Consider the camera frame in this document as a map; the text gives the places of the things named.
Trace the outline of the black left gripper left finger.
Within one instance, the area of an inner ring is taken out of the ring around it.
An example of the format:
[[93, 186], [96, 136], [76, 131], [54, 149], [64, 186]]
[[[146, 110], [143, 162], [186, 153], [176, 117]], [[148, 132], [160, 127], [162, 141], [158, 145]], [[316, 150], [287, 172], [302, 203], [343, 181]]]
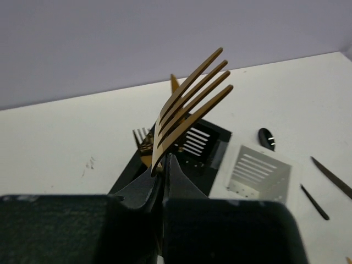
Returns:
[[1, 197], [1, 263], [157, 263], [164, 175], [115, 194]]

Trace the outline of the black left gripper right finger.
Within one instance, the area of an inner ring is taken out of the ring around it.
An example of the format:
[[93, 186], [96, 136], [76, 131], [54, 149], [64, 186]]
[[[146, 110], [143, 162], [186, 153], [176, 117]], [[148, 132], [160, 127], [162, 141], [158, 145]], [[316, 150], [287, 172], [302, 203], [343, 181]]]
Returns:
[[296, 221], [281, 203], [210, 199], [168, 162], [165, 263], [307, 263]]

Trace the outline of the gold fork green handle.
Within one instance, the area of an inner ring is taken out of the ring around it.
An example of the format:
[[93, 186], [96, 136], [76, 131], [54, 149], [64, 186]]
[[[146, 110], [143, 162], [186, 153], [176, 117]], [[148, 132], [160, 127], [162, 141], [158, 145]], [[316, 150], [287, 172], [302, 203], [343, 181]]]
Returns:
[[170, 148], [172, 148], [196, 122], [218, 105], [232, 91], [233, 85], [226, 86], [196, 112], [186, 117], [191, 110], [199, 105], [207, 95], [230, 75], [230, 71], [227, 70], [216, 80], [211, 80], [227, 65], [228, 62], [224, 60], [192, 87], [196, 79], [203, 74], [222, 52], [222, 47], [215, 50], [182, 82], [162, 107], [155, 122], [151, 177], [155, 177], [158, 172], [163, 170], [161, 159]]
[[150, 129], [134, 129], [133, 136], [142, 163], [148, 168], [152, 163], [154, 138]]

